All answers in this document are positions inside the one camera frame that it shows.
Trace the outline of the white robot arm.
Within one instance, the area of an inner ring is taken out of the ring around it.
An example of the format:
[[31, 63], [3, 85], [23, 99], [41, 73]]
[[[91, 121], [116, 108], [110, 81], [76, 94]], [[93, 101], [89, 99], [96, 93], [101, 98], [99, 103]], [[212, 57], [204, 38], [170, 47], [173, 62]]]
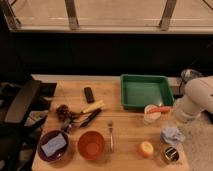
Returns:
[[184, 96], [173, 108], [175, 117], [182, 123], [195, 120], [203, 111], [213, 114], [213, 76], [188, 81]]

